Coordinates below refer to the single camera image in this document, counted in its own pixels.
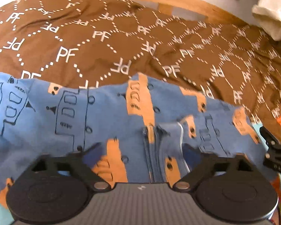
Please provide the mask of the cream hanging garment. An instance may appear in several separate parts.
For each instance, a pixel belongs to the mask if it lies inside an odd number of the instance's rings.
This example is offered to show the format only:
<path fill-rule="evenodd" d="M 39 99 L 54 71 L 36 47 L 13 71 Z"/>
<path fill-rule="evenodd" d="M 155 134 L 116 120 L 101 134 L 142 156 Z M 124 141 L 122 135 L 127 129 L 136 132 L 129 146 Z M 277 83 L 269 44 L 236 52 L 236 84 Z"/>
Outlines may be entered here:
<path fill-rule="evenodd" d="M 281 41 L 281 0 L 258 0 L 252 14 L 273 40 Z"/>

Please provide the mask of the blue patterned child pants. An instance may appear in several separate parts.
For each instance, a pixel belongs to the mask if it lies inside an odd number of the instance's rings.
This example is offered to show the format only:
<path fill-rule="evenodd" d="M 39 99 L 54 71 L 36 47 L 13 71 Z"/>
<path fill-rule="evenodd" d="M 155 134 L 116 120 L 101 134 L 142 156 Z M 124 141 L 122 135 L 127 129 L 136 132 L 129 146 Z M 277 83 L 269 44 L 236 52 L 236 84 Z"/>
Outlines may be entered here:
<path fill-rule="evenodd" d="M 265 148 L 244 108 L 137 74 L 122 85 L 71 89 L 0 73 L 0 204 L 38 156 L 90 149 L 109 184 L 176 183 L 201 153 L 243 154 L 268 179 Z"/>

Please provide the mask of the brown PF patterned blanket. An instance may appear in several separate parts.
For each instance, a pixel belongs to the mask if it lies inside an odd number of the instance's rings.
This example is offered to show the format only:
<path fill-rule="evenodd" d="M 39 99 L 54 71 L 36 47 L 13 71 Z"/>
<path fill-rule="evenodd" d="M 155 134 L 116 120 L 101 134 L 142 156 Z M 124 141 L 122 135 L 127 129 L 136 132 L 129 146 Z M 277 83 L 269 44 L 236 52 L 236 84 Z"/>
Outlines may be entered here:
<path fill-rule="evenodd" d="M 281 42 L 249 24 L 189 21 L 132 0 L 15 0 L 0 7 L 0 72 L 67 87 L 141 72 L 242 106 L 281 142 Z"/>

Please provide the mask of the wooden bed frame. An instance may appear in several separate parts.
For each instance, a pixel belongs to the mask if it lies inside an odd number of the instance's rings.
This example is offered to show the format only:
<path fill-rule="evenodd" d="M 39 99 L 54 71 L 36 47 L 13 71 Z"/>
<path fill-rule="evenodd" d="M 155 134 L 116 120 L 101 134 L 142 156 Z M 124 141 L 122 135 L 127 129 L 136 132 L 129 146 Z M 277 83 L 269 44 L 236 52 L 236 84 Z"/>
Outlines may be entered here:
<path fill-rule="evenodd" d="M 186 9 L 205 16 L 205 22 L 225 23 L 244 26 L 247 22 L 235 15 L 202 0 L 140 0 L 158 4 L 158 10 L 166 15 L 171 15 L 174 7 Z"/>

